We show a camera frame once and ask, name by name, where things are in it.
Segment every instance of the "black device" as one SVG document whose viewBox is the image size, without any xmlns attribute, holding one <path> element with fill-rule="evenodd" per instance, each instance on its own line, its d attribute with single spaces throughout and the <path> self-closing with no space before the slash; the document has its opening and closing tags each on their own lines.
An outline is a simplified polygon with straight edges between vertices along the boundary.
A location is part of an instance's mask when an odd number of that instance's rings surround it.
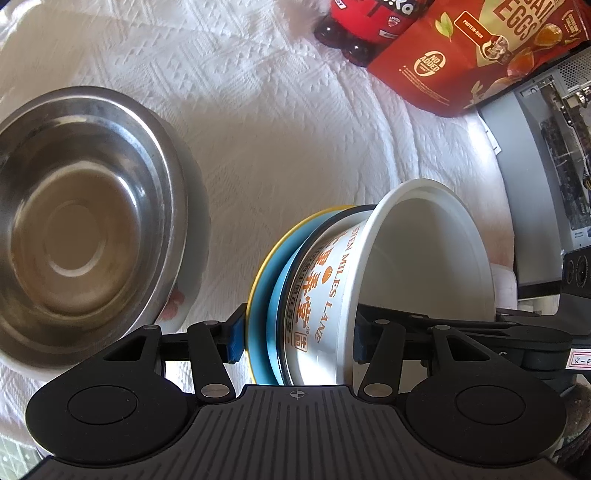
<svg viewBox="0 0 591 480">
<path fill-rule="evenodd" d="M 564 257 L 551 317 L 450 321 L 360 304 L 353 356 L 369 366 L 357 395 L 247 385 L 236 396 L 223 364 L 244 350 L 245 304 L 187 333 L 144 326 L 33 396 L 27 426 L 51 455 L 26 478 L 570 478 L 547 456 L 566 423 L 558 392 L 585 373 L 565 367 L 591 343 L 588 260 L 591 248 Z M 403 359 L 430 374 L 408 394 Z M 190 361 L 195 394 L 164 378 L 169 360 Z"/>
</svg>

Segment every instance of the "bowl rim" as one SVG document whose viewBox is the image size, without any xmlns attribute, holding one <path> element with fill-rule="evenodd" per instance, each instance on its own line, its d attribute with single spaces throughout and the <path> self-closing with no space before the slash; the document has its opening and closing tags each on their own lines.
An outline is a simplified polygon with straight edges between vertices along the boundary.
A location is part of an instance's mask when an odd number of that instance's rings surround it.
<svg viewBox="0 0 591 480">
<path fill-rule="evenodd" d="M 478 254 L 477 262 L 480 278 L 483 281 L 483 287 L 486 286 L 490 294 L 483 300 L 483 309 L 486 310 L 484 314 L 490 316 L 488 320 L 495 319 L 495 289 L 492 280 L 491 265 L 488 261 L 486 249 L 478 227 L 466 205 L 457 194 L 438 181 L 419 178 L 403 182 L 387 193 L 378 203 L 375 210 L 367 219 L 365 227 L 359 234 L 358 247 L 354 248 L 352 252 L 352 255 L 355 255 L 355 257 L 349 260 L 352 261 L 351 266 L 353 269 L 345 282 L 343 303 L 340 308 L 341 323 L 339 324 L 337 333 L 337 347 L 340 345 L 340 348 L 337 348 L 336 355 L 337 385 L 352 384 L 353 382 L 353 335 L 355 333 L 356 305 L 359 303 L 365 267 L 367 266 L 369 254 L 378 236 L 378 232 L 385 218 L 396 205 L 407 200 L 409 194 L 418 194 L 421 190 L 432 190 L 439 194 L 448 195 L 462 208 L 460 211 L 463 214 L 462 226 L 470 230 L 469 235 L 473 241 L 472 247 L 477 251 L 475 253 Z"/>
<path fill-rule="evenodd" d="M 156 113 L 152 112 L 130 96 L 98 86 L 72 86 L 40 95 L 13 111 L 4 120 L 0 121 L 0 135 L 11 125 L 18 122 L 24 115 L 50 103 L 68 99 L 88 99 L 107 102 L 114 107 L 123 110 L 129 115 L 150 137 L 160 154 L 165 177 L 161 179 L 167 186 L 167 196 L 171 201 L 171 220 L 168 226 L 168 245 L 161 252 L 162 260 L 158 260 L 160 268 L 155 273 L 156 283 L 143 308 L 133 321 L 126 324 L 123 335 L 135 330 L 139 326 L 154 323 L 164 308 L 170 293 L 174 287 L 178 271 L 183 260 L 184 247 L 187 236 L 188 200 L 186 184 L 183 175 L 179 154 L 164 126 Z M 111 337 L 96 340 L 87 347 L 88 350 L 99 351 L 111 343 Z M 39 367 L 26 364 L 19 359 L 8 356 L 0 349 L 0 362 L 9 368 L 39 380 L 50 380 L 61 374 L 68 367 Z"/>
</svg>

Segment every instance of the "stainless steel bowl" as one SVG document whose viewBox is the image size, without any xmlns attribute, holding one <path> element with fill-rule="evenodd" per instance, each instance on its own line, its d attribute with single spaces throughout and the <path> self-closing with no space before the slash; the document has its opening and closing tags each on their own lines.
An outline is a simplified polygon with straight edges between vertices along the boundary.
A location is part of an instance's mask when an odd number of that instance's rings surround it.
<svg viewBox="0 0 591 480">
<path fill-rule="evenodd" d="M 0 123 L 0 360 L 36 377 L 154 323 L 187 193 L 173 139 L 131 98 L 48 93 Z"/>
</svg>

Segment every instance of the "textured white blanket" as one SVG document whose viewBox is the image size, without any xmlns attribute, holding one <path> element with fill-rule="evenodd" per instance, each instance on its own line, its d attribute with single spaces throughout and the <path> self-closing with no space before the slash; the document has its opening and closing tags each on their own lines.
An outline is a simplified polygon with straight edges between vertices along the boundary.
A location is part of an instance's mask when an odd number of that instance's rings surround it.
<svg viewBox="0 0 591 480">
<path fill-rule="evenodd" d="M 209 192 L 215 241 L 188 323 L 246 301 L 281 235 L 332 205 L 377 202 L 428 177 L 468 205 L 489 259 L 511 267 L 513 231 L 476 115 L 437 118 L 315 42 L 329 0 L 12 0 L 0 12 L 0 119 L 69 85 L 101 85 L 168 120 Z M 186 366 L 169 375 L 188 385 Z M 243 362 L 230 369 L 237 386 Z M 38 384 L 0 367 L 0 433 L 30 443 Z"/>
</svg>

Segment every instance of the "black gripper base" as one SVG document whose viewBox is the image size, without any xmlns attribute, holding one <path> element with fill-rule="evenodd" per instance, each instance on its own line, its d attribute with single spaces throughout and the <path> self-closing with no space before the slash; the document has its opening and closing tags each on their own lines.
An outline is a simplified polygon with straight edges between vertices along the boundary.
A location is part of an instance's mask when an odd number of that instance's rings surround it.
<svg viewBox="0 0 591 480">
<path fill-rule="evenodd" d="M 365 403 L 348 387 L 249 385 L 225 404 L 204 406 L 175 443 L 150 458 L 86 468 L 55 458 L 28 480 L 568 480 L 546 459 L 486 469 L 439 456 L 419 443 L 397 411 Z"/>
</svg>

